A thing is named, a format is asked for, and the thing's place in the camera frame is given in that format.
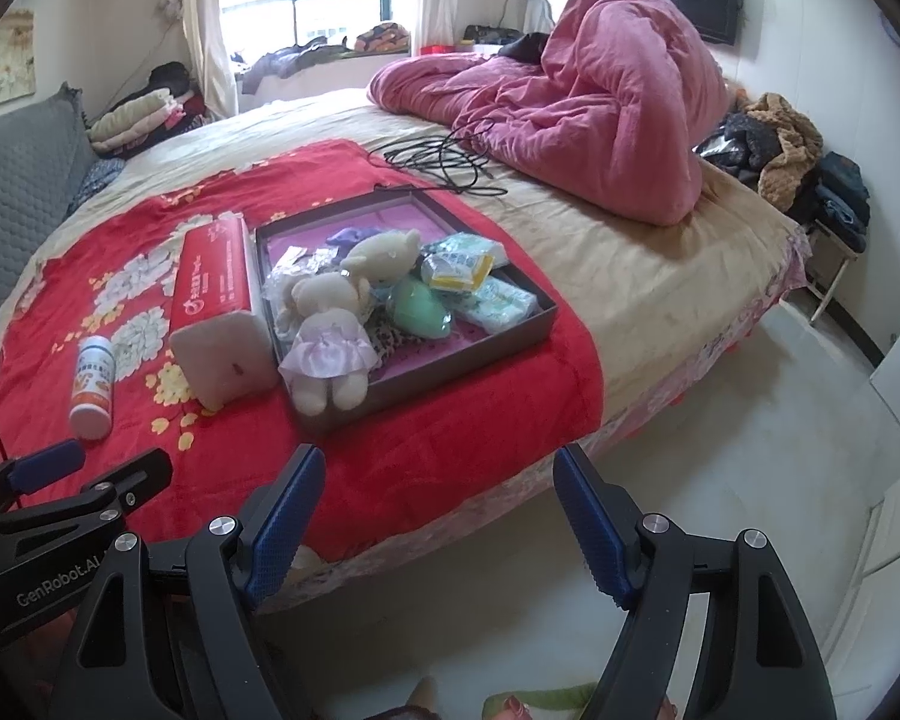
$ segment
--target silver screw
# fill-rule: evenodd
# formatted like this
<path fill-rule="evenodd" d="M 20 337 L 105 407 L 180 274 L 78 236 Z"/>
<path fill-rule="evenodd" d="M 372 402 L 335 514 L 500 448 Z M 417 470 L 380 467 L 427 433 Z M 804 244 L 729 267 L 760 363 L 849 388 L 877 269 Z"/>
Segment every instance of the silver screw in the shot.
<path fill-rule="evenodd" d="M 130 552 L 137 545 L 137 538 L 133 533 L 121 533 L 117 541 L 113 542 L 118 552 Z"/>
<path fill-rule="evenodd" d="M 214 536 L 226 536 L 237 527 L 237 520 L 233 517 L 217 517 L 210 523 L 210 533 Z"/>
<path fill-rule="evenodd" d="M 760 533 L 760 531 L 756 531 L 751 528 L 749 531 L 744 533 L 744 541 L 748 543 L 754 549 L 763 549 L 767 546 L 767 537 Z"/>
<path fill-rule="evenodd" d="M 670 521 L 663 514 L 647 514 L 643 518 L 643 527 L 651 533 L 666 533 L 670 526 Z"/>

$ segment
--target bed sheet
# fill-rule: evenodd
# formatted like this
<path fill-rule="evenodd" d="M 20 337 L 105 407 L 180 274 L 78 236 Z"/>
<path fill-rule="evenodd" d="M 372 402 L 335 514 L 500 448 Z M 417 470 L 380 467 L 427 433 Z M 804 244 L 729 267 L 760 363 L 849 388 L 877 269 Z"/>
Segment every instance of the bed sheet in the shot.
<path fill-rule="evenodd" d="M 18 302 L 39 289 L 43 262 L 149 196 L 328 138 L 348 138 L 372 149 L 397 138 L 445 132 L 437 124 L 375 108 L 363 90 L 343 90 L 274 103 L 161 143 L 130 160 L 110 187 L 37 250 L 0 310 L 0 344 Z M 706 163 L 702 167 L 696 210 L 669 228 L 614 217 L 496 163 L 490 165 L 493 183 L 509 194 L 463 196 L 533 257 L 593 336 L 605 425 L 588 437 L 591 448 L 625 435 L 677 397 L 802 278 L 805 242 L 797 225 L 733 178 Z M 429 533 L 394 536 L 347 565 L 325 566 L 301 556 L 290 576 L 299 584 L 276 596 L 274 608 L 474 530 L 545 488 L 549 460 L 468 501 L 452 525 L 441 518 L 421 529 Z M 301 581 L 305 574 L 310 576 Z"/>

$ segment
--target stool leg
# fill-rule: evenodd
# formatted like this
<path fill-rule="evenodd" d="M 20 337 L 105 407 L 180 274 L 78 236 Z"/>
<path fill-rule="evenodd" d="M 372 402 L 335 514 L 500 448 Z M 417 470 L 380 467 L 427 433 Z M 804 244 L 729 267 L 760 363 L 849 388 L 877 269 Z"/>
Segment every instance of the stool leg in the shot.
<path fill-rule="evenodd" d="M 840 284 L 840 279 L 844 277 L 844 272 L 847 270 L 847 266 L 850 264 L 850 260 L 847 257 L 844 258 L 844 261 L 840 264 L 840 268 L 837 269 L 837 275 L 833 277 L 833 282 L 830 284 L 830 288 L 826 291 L 826 295 L 823 295 L 823 299 L 821 299 L 820 304 L 817 306 L 815 312 L 813 312 L 813 316 L 810 317 L 810 324 L 813 324 L 821 317 L 821 314 L 826 311 L 827 305 L 830 303 L 830 300 L 833 298 L 833 293 L 837 290 L 837 285 Z"/>

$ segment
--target white bottle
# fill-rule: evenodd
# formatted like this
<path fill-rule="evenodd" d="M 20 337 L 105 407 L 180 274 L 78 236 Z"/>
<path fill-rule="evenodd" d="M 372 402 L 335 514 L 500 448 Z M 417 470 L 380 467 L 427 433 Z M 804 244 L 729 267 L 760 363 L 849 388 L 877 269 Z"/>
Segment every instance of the white bottle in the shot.
<path fill-rule="evenodd" d="M 78 439 L 99 440 L 113 426 L 113 346 L 102 336 L 80 342 L 70 403 L 70 429 Z"/>

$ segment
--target pink comforter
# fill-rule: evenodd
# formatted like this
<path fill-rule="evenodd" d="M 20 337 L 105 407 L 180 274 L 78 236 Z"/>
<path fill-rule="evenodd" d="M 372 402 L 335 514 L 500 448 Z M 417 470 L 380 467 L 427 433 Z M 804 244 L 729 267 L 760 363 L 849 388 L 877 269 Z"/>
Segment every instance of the pink comforter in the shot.
<path fill-rule="evenodd" d="M 696 204 L 701 169 L 690 149 L 728 105 L 720 68 L 669 0 L 569 0 L 539 66 L 418 56 L 379 71 L 370 98 L 459 128 L 517 170 L 660 225 Z"/>

